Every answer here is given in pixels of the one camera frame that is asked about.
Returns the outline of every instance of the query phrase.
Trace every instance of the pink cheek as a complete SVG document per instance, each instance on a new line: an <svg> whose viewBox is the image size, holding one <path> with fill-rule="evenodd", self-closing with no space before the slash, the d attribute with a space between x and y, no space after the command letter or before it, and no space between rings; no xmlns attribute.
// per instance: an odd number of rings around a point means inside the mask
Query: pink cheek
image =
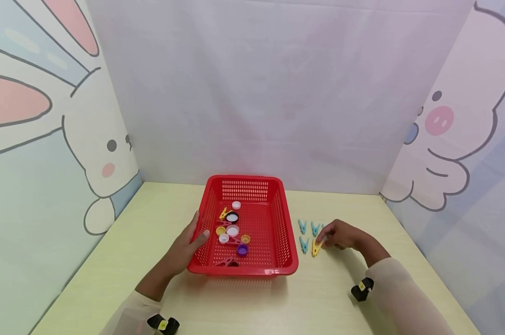
<svg viewBox="0 0 505 335"><path fill-rule="evenodd" d="M102 177L107 178L111 177L111 175L115 172L115 165L113 163L108 163L104 165L102 169Z"/></svg>
<svg viewBox="0 0 505 335"><path fill-rule="evenodd" d="M448 106L433 109L425 118L425 130L433 136L438 136L450 130L453 124L453 110Z"/></svg>

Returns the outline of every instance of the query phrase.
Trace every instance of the white sleeve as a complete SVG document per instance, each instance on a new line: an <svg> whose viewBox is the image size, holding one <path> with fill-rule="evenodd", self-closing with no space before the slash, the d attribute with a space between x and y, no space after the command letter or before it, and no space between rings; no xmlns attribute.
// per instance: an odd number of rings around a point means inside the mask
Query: white sleeve
<svg viewBox="0 0 505 335"><path fill-rule="evenodd" d="M393 321L400 335L454 335L399 261L385 258L373 264L366 276L373 279L370 299Z"/></svg>
<svg viewBox="0 0 505 335"><path fill-rule="evenodd" d="M133 291L122 302L119 309L109 319L100 335L135 334L136 329L145 328L143 334L153 334L154 330L148 327L146 321L161 311L161 302L143 296Z"/></svg>

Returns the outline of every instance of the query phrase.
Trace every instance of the wall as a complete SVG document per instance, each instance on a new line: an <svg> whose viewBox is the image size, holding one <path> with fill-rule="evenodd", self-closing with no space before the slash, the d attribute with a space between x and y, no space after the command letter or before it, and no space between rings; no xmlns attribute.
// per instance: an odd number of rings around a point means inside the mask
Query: wall
<svg viewBox="0 0 505 335"><path fill-rule="evenodd" d="M140 183L86 3L0 0L0 334L30 332Z"/></svg>
<svg viewBox="0 0 505 335"><path fill-rule="evenodd" d="M478 1L382 190L483 335L505 335L505 0Z"/></svg>
<svg viewBox="0 0 505 335"><path fill-rule="evenodd" d="M148 181L377 194L472 0L90 2Z"/></svg>

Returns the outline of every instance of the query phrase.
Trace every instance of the blue clothespin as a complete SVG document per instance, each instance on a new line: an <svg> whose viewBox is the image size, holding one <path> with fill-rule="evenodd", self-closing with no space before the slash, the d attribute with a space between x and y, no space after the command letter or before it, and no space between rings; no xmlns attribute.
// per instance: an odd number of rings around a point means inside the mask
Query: blue clothespin
<svg viewBox="0 0 505 335"><path fill-rule="evenodd" d="M306 243L303 242L303 237L299 236L299 242L301 242L301 250L303 251L303 254L306 254L308 251L308 242L310 241L310 237L306 239Z"/></svg>
<svg viewBox="0 0 505 335"><path fill-rule="evenodd" d="M303 235L305 235L305 234L306 234L306 223L307 223L307 222L308 222L308 221L305 221L305 224L303 225L303 223L301 222L301 219L298 219L298 220L297 220L297 223L299 223L299 228L301 228L301 233L302 233Z"/></svg>
<svg viewBox="0 0 505 335"><path fill-rule="evenodd" d="M314 226L314 222L310 222L310 226L312 226L312 236L316 237L318 235L319 225Z"/></svg>

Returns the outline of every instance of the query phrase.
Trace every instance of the tabletop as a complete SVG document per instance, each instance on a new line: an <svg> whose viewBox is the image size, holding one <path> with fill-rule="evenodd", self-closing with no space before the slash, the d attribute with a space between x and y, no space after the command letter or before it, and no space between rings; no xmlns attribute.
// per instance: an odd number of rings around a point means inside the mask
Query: tabletop
<svg viewBox="0 0 505 335"><path fill-rule="evenodd" d="M203 190L204 186L144 183L32 334L98 334L191 220ZM360 254L321 250L312 258L310 247L307 254L301 252L298 219L326 224L336 218L372 234L400 260L455 334L479 334L378 195L286 191L286 197L298 271L274 279L184 272L165 292L161 313L180 322L179 334L392 333L371 299L357 303L351 297L351 287L366 270Z"/></svg>

